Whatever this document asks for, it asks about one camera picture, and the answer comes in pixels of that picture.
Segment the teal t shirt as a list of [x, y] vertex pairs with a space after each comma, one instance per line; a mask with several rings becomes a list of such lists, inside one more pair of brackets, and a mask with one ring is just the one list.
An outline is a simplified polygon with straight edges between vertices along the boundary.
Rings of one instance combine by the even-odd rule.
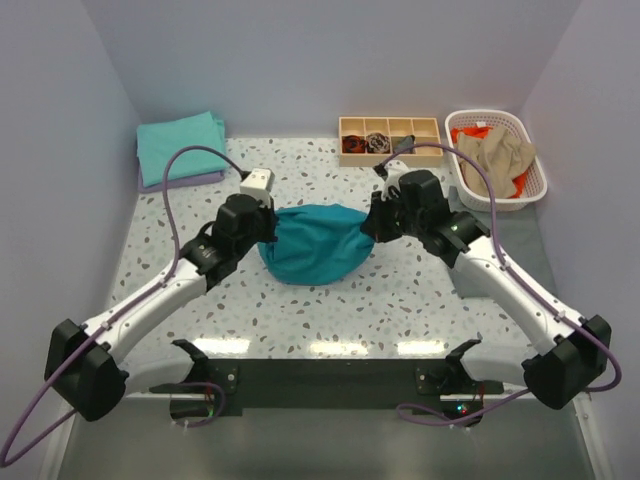
[[374, 240], [361, 232], [362, 211], [339, 204], [307, 204], [276, 212], [277, 240], [258, 245], [267, 271], [279, 282], [299, 286], [335, 283], [369, 257]]

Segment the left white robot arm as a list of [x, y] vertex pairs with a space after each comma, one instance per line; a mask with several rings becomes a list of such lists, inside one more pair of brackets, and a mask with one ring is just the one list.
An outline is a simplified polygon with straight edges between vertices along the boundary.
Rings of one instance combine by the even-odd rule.
[[215, 220], [147, 285], [82, 324], [65, 320], [54, 328], [46, 381], [85, 420], [106, 416], [132, 380], [120, 364], [133, 347], [176, 310], [234, 273], [256, 244], [274, 241], [276, 224], [268, 192], [229, 196]]

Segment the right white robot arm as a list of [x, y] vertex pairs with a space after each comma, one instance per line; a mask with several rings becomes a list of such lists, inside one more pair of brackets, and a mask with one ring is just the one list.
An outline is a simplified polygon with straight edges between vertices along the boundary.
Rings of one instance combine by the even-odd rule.
[[429, 254], [476, 282], [529, 341], [525, 352], [478, 340], [457, 347], [446, 358], [452, 390], [466, 393], [480, 381], [520, 385], [559, 410], [604, 373], [611, 340], [606, 320], [585, 318], [545, 290], [495, 246], [487, 226], [469, 212], [451, 210], [430, 171], [397, 162], [375, 172], [384, 184], [371, 195], [362, 232], [377, 243], [417, 239]]

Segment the brown white rolled sock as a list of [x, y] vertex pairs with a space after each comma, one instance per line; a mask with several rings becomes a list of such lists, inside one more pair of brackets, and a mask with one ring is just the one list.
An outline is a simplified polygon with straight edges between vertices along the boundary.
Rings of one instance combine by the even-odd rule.
[[391, 150], [390, 139], [382, 132], [372, 132], [366, 136], [366, 151], [370, 154], [389, 154]]

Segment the red black rolled sock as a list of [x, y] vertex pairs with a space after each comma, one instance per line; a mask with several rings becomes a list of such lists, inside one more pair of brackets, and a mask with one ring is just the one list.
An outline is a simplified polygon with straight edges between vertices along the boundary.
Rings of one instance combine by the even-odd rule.
[[346, 154], [364, 154], [367, 152], [367, 141], [358, 135], [348, 135], [342, 138], [342, 152]]

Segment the grey rolled sock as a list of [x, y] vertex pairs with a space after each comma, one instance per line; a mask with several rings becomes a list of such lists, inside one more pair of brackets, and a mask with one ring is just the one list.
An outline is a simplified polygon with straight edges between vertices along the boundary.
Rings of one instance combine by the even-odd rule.
[[393, 153], [400, 152], [401, 154], [414, 154], [415, 139], [416, 137], [413, 134], [406, 135], [403, 137], [400, 137], [400, 136], [392, 137], [391, 138], [392, 152]]

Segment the folded mint t shirt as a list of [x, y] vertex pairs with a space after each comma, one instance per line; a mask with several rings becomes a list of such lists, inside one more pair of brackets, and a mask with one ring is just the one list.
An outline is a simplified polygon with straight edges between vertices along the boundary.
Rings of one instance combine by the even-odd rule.
[[[169, 122], [141, 124], [136, 135], [139, 179], [145, 189], [162, 184], [167, 163], [182, 148], [197, 145], [226, 153], [224, 121], [210, 111]], [[214, 154], [192, 150], [173, 163], [168, 181], [218, 174], [227, 167]]]

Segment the folded grey t shirt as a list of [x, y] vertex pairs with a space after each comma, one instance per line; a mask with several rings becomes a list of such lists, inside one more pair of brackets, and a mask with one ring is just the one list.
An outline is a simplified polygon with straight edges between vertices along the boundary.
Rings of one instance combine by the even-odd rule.
[[[451, 210], [471, 212], [479, 221], [491, 228], [490, 213], [472, 211], [466, 207], [454, 187], [449, 187], [448, 201]], [[506, 253], [512, 255], [514, 260], [547, 291], [557, 295], [556, 283], [544, 249], [534, 205], [530, 204], [513, 212], [498, 212], [497, 228], [500, 245], [506, 249]], [[455, 270], [449, 270], [448, 273], [460, 298], [488, 297], [481, 285], [467, 276]]]

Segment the white laundry basket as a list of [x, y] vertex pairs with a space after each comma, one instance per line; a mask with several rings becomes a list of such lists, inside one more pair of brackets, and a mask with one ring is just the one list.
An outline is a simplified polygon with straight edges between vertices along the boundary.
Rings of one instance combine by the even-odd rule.
[[[451, 131], [454, 128], [459, 130], [466, 127], [502, 126], [513, 136], [523, 141], [531, 141], [531, 138], [522, 121], [515, 115], [495, 109], [466, 109], [449, 113], [444, 121], [447, 134], [447, 142], [454, 145]], [[460, 168], [460, 160], [452, 153], [449, 154], [454, 185], [457, 189], [459, 199], [466, 206], [475, 211], [489, 212], [490, 203], [487, 197], [479, 196], [472, 192], [466, 185], [463, 173]], [[524, 208], [526, 205], [541, 200], [547, 193], [548, 182], [538, 157], [535, 157], [526, 173], [526, 182], [523, 192], [517, 198], [497, 199], [496, 206], [499, 212], [512, 212]]]

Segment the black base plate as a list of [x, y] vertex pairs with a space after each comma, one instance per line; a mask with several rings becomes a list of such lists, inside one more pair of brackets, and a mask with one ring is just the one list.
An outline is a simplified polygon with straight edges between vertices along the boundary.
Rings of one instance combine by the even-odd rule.
[[172, 394], [170, 412], [204, 412], [209, 381], [224, 390], [224, 416], [251, 409], [393, 410], [419, 403], [441, 411], [440, 398], [501, 394], [496, 381], [473, 381], [444, 359], [213, 359], [201, 361], [178, 385], [151, 389]]

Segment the aluminium rail frame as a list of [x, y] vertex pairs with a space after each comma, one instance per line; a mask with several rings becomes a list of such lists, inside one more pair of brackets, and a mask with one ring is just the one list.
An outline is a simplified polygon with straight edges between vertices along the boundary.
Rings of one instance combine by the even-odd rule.
[[55, 434], [44, 479], [609, 479], [590, 405], [525, 397], [469, 429], [387, 410], [253, 409], [186, 430], [169, 396], [137, 395]]

